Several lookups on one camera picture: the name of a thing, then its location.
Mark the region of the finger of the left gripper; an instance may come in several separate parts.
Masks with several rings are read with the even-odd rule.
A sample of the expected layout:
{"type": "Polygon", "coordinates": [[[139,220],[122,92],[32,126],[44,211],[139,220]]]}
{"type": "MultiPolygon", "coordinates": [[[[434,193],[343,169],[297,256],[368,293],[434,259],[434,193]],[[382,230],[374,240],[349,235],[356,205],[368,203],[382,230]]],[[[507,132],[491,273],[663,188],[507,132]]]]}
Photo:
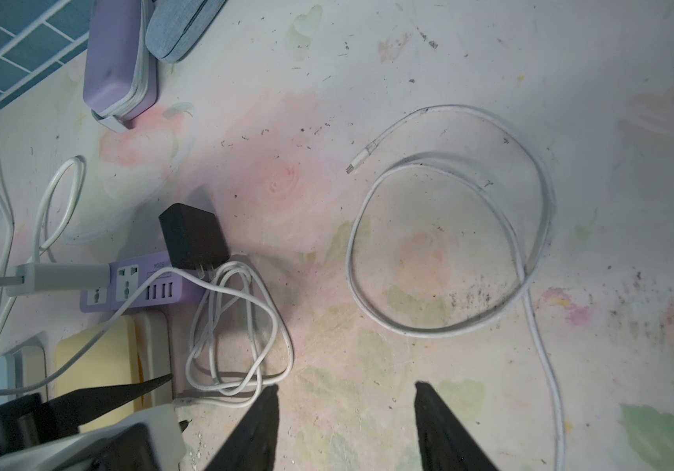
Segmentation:
{"type": "Polygon", "coordinates": [[[77,435],[82,425],[151,393],[171,379],[172,374],[167,374],[138,384],[68,392],[40,405],[36,411],[37,432],[40,436],[77,435]]]}

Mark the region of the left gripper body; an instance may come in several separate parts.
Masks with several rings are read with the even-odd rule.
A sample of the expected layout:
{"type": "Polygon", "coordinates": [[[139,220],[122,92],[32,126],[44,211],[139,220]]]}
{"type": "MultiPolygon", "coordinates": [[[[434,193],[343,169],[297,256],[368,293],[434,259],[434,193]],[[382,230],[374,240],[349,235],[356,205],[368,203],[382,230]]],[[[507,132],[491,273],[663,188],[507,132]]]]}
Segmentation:
{"type": "Polygon", "coordinates": [[[0,405],[0,457],[46,441],[43,405],[37,392],[0,405]]]}

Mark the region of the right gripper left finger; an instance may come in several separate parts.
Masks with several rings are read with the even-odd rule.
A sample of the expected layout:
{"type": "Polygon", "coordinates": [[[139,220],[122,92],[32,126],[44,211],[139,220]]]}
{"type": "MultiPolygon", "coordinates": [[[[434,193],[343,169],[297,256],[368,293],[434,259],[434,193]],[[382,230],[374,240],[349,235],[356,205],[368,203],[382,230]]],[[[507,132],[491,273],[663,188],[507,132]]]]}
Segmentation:
{"type": "Polygon", "coordinates": [[[277,386],[262,390],[206,470],[274,469],[280,423],[278,390],[277,386]]]}

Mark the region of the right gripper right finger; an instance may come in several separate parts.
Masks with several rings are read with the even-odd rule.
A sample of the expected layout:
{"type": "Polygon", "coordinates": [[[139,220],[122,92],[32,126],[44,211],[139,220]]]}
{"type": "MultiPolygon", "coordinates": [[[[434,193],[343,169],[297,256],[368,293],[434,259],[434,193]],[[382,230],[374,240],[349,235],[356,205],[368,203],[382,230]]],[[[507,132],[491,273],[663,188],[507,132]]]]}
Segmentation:
{"type": "Polygon", "coordinates": [[[422,469],[497,471],[438,392],[427,382],[417,382],[415,388],[415,423],[422,469]]]}

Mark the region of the white charger adapter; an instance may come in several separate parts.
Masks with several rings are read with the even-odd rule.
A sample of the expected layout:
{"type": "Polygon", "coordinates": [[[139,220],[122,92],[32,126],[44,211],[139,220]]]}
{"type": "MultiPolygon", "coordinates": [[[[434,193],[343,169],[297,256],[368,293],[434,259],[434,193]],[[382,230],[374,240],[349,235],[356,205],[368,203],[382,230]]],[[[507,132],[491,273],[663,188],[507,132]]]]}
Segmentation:
{"type": "Polygon", "coordinates": [[[107,288],[110,284],[108,264],[66,264],[30,262],[19,265],[15,276],[23,280],[20,285],[5,289],[11,298],[30,296],[40,292],[62,292],[62,290],[95,290],[107,288]]]}

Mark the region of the purple power strip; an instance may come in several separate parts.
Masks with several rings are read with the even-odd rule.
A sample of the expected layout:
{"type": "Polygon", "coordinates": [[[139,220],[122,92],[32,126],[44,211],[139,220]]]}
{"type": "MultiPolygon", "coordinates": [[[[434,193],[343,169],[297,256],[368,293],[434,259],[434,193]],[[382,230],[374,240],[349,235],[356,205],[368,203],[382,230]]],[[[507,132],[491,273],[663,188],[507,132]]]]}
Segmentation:
{"type": "Polygon", "coordinates": [[[131,304],[133,309],[198,303],[205,290],[175,273],[164,273],[145,290],[139,290],[156,271],[170,265],[166,251],[110,263],[109,286],[81,292],[81,312],[116,311],[134,292],[139,296],[131,304]]]}

